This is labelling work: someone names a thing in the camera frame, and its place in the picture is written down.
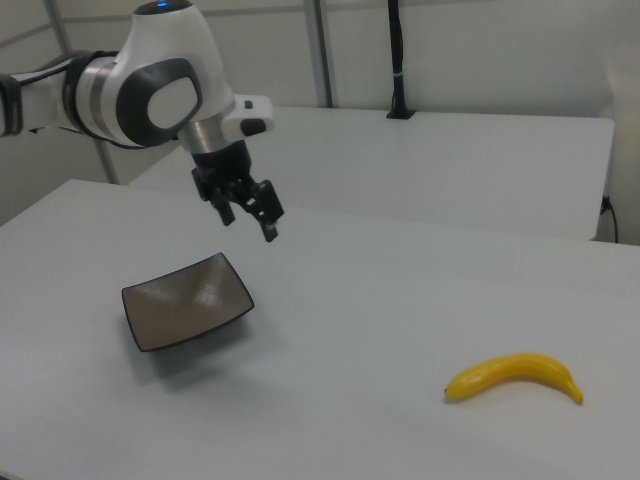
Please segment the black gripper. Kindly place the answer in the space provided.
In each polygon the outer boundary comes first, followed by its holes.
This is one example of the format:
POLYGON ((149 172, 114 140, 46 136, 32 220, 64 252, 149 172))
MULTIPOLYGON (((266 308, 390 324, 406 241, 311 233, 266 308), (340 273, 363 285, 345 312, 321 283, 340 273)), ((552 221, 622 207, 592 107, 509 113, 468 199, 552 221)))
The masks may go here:
POLYGON ((251 177, 251 157, 245 141, 215 152, 193 154, 192 158, 192 177, 199 196, 211 203, 224 226, 236 219, 230 201, 240 202, 259 223, 267 242, 277 238, 276 224, 284 209, 271 181, 255 182, 251 177))

